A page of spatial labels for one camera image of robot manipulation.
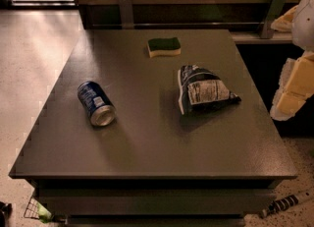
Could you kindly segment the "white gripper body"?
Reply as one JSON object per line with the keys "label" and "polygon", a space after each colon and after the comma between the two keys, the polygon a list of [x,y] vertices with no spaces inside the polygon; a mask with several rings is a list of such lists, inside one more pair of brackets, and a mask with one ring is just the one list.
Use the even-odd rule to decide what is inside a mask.
{"label": "white gripper body", "polygon": [[292,42],[300,48],[314,50],[314,0],[301,0],[293,14]]}

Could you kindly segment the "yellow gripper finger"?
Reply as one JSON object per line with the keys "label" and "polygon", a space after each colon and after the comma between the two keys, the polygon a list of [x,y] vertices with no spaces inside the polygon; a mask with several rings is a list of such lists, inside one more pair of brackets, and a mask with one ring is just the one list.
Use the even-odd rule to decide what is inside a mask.
{"label": "yellow gripper finger", "polygon": [[283,15],[276,18],[271,23],[271,29],[280,31],[280,32],[288,32],[293,31],[295,28],[294,24],[294,16],[297,10],[297,6],[293,6],[288,11],[286,11]]}
{"label": "yellow gripper finger", "polygon": [[286,121],[295,116],[314,94],[314,53],[304,53],[297,60],[287,58],[275,92],[271,117]]}

